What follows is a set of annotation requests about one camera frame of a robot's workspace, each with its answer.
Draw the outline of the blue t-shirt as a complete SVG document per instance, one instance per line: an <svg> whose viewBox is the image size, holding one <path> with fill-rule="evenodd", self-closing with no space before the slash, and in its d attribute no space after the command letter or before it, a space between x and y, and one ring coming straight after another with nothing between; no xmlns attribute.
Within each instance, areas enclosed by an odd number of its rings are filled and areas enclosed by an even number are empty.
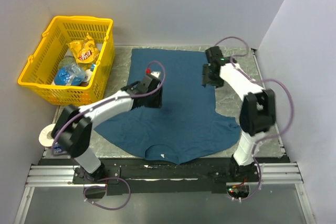
<svg viewBox="0 0 336 224"><path fill-rule="evenodd" d="M216 112L214 88L202 86L206 63L206 54L199 51L133 49L129 83L141 80L146 68L165 68L162 106L119 114L96 132L131 155L174 164L232 147L240 126L235 118Z"/></svg>

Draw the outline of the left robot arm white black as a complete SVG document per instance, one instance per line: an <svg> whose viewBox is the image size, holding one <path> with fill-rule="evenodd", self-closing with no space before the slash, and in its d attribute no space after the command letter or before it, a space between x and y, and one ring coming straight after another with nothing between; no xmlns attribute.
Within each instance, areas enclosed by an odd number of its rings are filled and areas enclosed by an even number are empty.
<svg viewBox="0 0 336 224"><path fill-rule="evenodd" d="M149 71L141 81L121 88L115 94L98 102L64 108L56 122L51 137L83 169L92 183L100 182L105 173L104 164L90 148L91 131L106 120L140 108L162 106L163 79L159 71Z"/></svg>

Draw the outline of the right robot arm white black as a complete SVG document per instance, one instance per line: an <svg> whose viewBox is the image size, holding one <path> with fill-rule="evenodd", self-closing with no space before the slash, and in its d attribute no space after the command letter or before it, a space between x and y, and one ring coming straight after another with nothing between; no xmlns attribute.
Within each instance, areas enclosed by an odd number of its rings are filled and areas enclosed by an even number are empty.
<svg viewBox="0 0 336 224"><path fill-rule="evenodd" d="M235 181L243 180L255 164L253 155L257 141L276 122L275 93L250 78L233 57L224 57L218 46L205 50L202 86L222 87L228 83L242 100L239 114L241 135L232 156L229 174Z"/></svg>

